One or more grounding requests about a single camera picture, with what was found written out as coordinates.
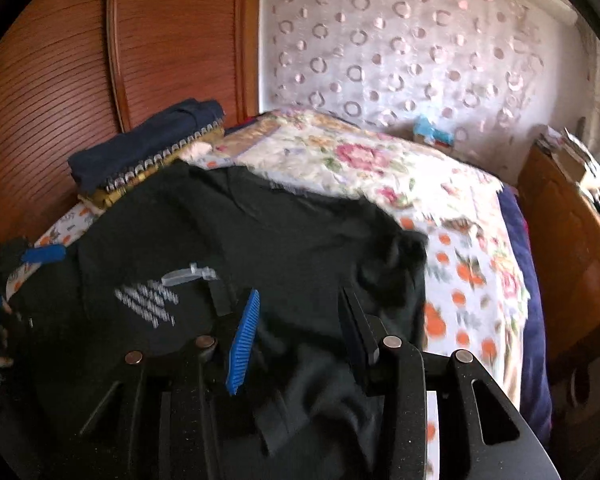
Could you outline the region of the sheer circle pattern curtain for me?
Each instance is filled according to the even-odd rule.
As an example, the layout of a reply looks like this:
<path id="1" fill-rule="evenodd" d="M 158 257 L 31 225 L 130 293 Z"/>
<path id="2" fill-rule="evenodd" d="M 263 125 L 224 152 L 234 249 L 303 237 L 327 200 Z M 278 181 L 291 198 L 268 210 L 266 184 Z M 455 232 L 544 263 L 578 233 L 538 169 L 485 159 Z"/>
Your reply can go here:
<path id="1" fill-rule="evenodd" d="M 260 101 L 378 129 L 425 117 L 472 156 L 580 116 L 573 24 L 527 0 L 261 0 Z"/>

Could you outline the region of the orange fruit print sheet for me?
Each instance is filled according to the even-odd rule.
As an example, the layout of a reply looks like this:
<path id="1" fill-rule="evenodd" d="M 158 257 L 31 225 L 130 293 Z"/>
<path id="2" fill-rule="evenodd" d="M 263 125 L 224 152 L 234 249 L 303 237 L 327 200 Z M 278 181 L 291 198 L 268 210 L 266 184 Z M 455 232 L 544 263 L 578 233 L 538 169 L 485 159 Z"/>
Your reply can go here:
<path id="1" fill-rule="evenodd" d="M 87 203 L 78 203 L 59 218 L 35 243 L 35 247 L 48 245 L 70 246 L 104 213 L 102 209 Z M 9 275 L 4 298 L 6 301 L 38 270 L 41 263 L 23 263 Z"/>

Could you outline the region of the folded mustard yellow garment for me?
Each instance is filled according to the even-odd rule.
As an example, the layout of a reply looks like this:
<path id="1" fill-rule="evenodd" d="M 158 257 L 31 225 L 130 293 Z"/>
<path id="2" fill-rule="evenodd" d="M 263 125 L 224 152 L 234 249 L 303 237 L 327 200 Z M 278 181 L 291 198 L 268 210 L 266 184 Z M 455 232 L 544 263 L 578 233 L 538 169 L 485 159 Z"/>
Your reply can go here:
<path id="1" fill-rule="evenodd" d="M 225 129 L 221 126 L 214 127 L 206 133 L 198 131 L 193 136 L 173 144 L 170 148 L 165 148 L 162 152 L 141 160 L 129 170 L 109 178 L 94 192 L 79 192 L 79 200 L 91 203 L 102 210 L 108 209 L 124 194 L 129 193 L 163 167 L 171 165 L 182 155 L 186 159 L 192 159 L 207 154 L 211 150 L 212 144 L 221 140 L 223 136 L 225 136 Z"/>

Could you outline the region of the floral quilt bedspread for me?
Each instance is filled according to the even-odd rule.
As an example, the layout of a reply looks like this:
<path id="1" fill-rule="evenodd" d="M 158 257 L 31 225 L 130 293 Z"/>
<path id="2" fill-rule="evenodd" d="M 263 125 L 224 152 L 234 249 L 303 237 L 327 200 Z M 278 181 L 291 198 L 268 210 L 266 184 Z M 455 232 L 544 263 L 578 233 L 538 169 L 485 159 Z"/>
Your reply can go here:
<path id="1" fill-rule="evenodd" d="M 403 229 L 426 234 L 425 350 L 471 351 L 520 402 L 529 294 L 498 178 L 435 148 L 300 108 L 274 110 L 212 146 L 194 165 L 245 166 L 291 188 L 364 197 Z"/>

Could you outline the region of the dark blue blanket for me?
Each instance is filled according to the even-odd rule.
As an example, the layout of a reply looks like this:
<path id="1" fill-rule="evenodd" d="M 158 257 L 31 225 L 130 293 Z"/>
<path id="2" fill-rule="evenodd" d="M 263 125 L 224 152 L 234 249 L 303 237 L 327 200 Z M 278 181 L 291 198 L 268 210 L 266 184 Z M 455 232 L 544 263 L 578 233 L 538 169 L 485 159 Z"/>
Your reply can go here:
<path id="1" fill-rule="evenodd" d="M 522 332 L 520 412 L 542 445 L 552 430 L 553 402 L 546 372 L 546 338 L 538 277 L 531 253 L 528 224 L 524 220 L 514 189 L 504 185 L 498 193 L 501 213 L 513 253 L 529 294 L 527 319 Z"/>

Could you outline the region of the folded patterned dark garment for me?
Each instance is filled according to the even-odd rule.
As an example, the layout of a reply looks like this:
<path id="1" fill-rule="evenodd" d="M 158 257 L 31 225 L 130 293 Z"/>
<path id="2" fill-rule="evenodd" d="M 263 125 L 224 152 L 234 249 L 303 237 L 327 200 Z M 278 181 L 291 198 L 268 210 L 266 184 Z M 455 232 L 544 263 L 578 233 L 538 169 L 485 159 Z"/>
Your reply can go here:
<path id="1" fill-rule="evenodd" d="M 196 141 L 212 144 L 221 139 L 224 134 L 225 128 L 219 122 L 212 122 L 211 125 L 202 127 L 190 136 L 186 136 L 186 138 L 164 148 L 162 151 L 158 151 L 156 154 L 146 156 L 135 165 L 118 172 L 113 177 L 107 178 L 103 184 L 98 186 L 97 191 L 111 194 L 121 191 L 122 188 L 129 188 L 148 178 L 163 166 L 173 162 L 178 157 L 178 152 L 187 144 Z"/>

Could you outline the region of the blue tissue box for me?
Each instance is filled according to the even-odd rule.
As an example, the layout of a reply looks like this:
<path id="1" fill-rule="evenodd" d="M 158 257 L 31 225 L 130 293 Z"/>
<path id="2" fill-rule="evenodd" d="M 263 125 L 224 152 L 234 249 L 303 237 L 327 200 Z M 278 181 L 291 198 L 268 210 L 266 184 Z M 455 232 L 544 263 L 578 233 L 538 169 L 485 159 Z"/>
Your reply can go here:
<path id="1" fill-rule="evenodd" d="M 454 136 L 436 127 L 425 116 L 420 116 L 414 122 L 414 139 L 435 148 L 452 148 L 454 146 Z"/>

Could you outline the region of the folded cream garment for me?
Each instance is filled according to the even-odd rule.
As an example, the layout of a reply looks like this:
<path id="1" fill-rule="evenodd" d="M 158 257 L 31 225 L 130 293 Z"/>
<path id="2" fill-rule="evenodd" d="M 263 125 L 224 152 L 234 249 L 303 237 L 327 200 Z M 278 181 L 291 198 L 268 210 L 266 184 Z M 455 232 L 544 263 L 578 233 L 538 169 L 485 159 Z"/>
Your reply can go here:
<path id="1" fill-rule="evenodd" d="M 178 152 L 178 158 L 183 162 L 193 164 L 196 160 L 206 157 L 212 151 L 212 148 L 213 146 L 207 142 L 189 143 Z"/>

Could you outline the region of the black Superman t-shirt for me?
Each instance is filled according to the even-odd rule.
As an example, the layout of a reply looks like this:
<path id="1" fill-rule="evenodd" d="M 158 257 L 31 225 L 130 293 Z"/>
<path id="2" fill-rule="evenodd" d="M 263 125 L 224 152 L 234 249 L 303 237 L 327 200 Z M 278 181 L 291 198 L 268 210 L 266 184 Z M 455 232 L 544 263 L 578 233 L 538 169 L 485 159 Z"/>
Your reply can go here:
<path id="1" fill-rule="evenodd" d="M 391 465 L 396 378 L 355 381 L 338 295 L 419 344 L 426 245 L 364 198 L 174 162 L 12 297 L 27 327 L 6 392 L 35 477 L 373 478 Z M 260 322 L 230 396 L 253 288 Z"/>

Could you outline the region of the brown wooden sideboard cabinet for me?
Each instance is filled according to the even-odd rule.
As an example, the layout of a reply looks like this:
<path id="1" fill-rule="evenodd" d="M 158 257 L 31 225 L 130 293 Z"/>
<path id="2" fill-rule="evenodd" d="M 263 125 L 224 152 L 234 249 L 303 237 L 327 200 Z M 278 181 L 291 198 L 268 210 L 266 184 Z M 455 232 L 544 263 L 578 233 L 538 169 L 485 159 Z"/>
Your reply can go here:
<path id="1" fill-rule="evenodd" d="M 517 188 L 539 282 L 555 408 L 571 425 L 600 425 L 600 215 L 537 146 Z"/>

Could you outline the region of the folded navy garment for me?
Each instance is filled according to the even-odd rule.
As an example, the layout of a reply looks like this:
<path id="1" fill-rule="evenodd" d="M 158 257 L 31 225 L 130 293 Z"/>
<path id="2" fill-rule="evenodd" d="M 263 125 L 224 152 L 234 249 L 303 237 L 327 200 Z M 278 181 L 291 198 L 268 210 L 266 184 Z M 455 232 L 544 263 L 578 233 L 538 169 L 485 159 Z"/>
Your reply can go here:
<path id="1" fill-rule="evenodd" d="M 212 122 L 221 125 L 224 122 L 224 110 L 218 101 L 187 99 L 179 102 L 152 115 L 128 133 L 71 155 L 68 159 L 71 175 L 81 191 L 94 192 L 107 178 Z"/>

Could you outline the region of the stack of books and papers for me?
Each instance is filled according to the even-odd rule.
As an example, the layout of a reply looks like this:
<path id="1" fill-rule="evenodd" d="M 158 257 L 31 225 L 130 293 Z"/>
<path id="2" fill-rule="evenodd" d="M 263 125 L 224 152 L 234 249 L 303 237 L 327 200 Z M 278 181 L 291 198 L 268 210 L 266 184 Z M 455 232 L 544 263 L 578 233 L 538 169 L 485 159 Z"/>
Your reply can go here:
<path id="1" fill-rule="evenodd" d="M 600 163 L 567 129 L 557 131 L 544 125 L 536 143 L 550 154 L 570 181 L 589 191 L 600 188 Z"/>

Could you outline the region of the brown wooden louvered wardrobe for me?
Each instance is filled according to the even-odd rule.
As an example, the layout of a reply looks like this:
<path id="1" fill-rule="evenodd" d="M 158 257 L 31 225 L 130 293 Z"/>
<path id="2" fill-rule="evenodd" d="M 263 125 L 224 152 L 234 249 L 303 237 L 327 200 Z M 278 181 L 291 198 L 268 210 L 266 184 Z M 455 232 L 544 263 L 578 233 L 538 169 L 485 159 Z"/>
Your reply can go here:
<path id="1" fill-rule="evenodd" d="M 186 98 L 258 111 L 259 0 L 32 0 L 0 41 L 0 243 L 76 200 L 68 157 Z"/>

